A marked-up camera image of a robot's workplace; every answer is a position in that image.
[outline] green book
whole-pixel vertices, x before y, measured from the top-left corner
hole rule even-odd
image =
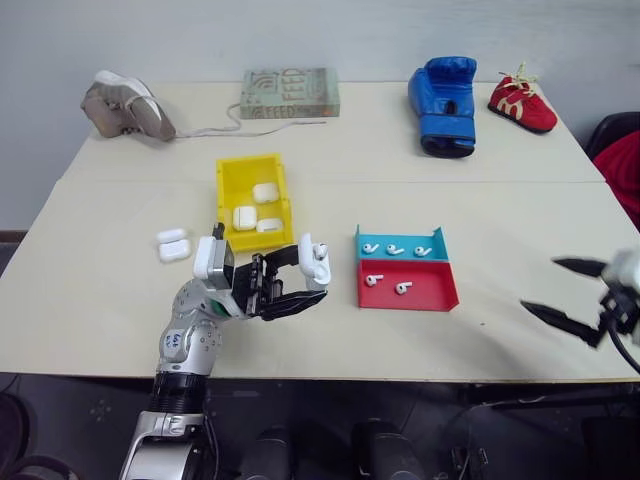
[[[340,115],[333,68],[249,70],[244,74],[240,118],[311,118]]]

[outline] white shoelace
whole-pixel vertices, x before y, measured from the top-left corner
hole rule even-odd
[[[524,95],[533,97],[536,94],[536,91],[532,87],[532,84],[536,83],[536,81],[538,80],[538,77],[535,75],[532,77],[525,77],[524,76],[525,66],[526,66],[526,63],[522,62],[518,67],[518,71],[515,74],[498,72],[500,75],[504,75],[505,77],[511,77],[511,81],[509,83],[505,83],[500,88],[517,87],[520,90],[524,90],[524,92],[522,92]]]
[[[149,95],[137,95],[135,97],[131,97],[128,99],[124,108],[135,118],[133,111],[131,110],[131,105],[138,99],[145,99],[153,101],[158,107],[161,108],[161,105],[158,103],[158,100],[155,97],[151,97]],[[191,130],[187,132],[176,131],[176,138],[199,138],[199,137],[261,137],[263,135],[269,135],[271,133],[278,132],[288,127],[293,127],[296,125],[324,125],[327,122],[325,120],[294,120],[292,122],[287,122],[283,125],[280,125],[277,128],[272,130],[267,130],[265,132],[239,132],[242,128],[242,122],[239,118],[233,115],[232,110],[234,108],[239,107],[239,103],[234,103],[233,105],[229,105],[227,108],[227,117],[235,124],[229,125],[227,127],[220,128],[200,128],[197,130]]]

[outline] beige shoe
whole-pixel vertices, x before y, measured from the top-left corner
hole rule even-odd
[[[142,132],[162,141],[176,136],[176,129],[137,78],[99,71],[80,105],[103,137]]]

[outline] yellow bin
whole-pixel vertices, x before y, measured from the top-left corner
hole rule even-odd
[[[234,250],[264,250],[293,243],[291,202],[280,155],[271,153],[256,157],[225,158],[216,166],[218,182],[218,221],[225,225],[225,238]],[[259,183],[278,185],[279,199],[258,204],[253,200],[253,186]],[[237,231],[233,228],[233,209],[253,206],[258,220],[279,218],[283,229],[272,232]]]

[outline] red sneaker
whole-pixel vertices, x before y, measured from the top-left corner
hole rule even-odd
[[[531,132],[546,133],[555,127],[558,119],[531,86],[535,77],[523,75],[524,65],[520,65],[515,75],[500,72],[505,77],[493,91],[488,107]]]

